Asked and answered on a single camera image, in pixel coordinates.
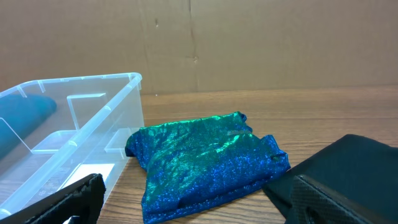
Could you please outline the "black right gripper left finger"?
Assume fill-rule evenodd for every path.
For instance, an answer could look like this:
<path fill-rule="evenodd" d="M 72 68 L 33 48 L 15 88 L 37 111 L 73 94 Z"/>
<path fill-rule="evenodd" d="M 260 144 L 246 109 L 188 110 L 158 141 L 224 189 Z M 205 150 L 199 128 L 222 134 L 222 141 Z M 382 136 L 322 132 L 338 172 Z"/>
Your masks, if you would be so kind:
<path fill-rule="evenodd" d="M 1 224 L 96 223 L 106 187 L 101 174 L 90 174 L 1 220 Z"/>

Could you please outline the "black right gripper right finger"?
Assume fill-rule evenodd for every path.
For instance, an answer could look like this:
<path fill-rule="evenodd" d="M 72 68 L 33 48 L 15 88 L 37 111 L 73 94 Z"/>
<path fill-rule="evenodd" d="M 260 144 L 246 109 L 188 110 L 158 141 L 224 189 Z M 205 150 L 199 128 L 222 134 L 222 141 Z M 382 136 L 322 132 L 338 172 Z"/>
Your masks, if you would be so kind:
<path fill-rule="evenodd" d="M 298 224 L 391 224 L 375 212 L 347 199 L 306 175 L 293 178 L 292 209 L 288 223 Z"/>

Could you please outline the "black garment long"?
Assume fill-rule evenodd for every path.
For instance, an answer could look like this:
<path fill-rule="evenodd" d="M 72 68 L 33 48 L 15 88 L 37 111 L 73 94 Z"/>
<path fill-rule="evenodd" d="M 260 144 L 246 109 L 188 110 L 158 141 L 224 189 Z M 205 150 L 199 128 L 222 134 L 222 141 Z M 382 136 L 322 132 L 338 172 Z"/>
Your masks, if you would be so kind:
<path fill-rule="evenodd" d="M 285 217 L 296 223 L 290 193 L 296 175 L 306 175 L 368 208 L 397 221 L 397 148 L 347 134 L 263 186 L 264 193 Z"/>

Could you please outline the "sparkly blue green cloth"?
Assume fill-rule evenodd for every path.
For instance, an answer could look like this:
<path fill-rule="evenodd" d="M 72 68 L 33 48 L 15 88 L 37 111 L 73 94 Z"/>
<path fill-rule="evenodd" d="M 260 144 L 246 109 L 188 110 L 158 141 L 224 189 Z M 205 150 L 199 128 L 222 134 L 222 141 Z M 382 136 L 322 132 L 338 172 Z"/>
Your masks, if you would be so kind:
<path fill-rule="evenodd" d="M 125 146 L 146 172 L 142 219 L 160 223 L 261 189 L 290 169 L 273 136 L 257 137 L 238 111 L 139 129 Z"/>

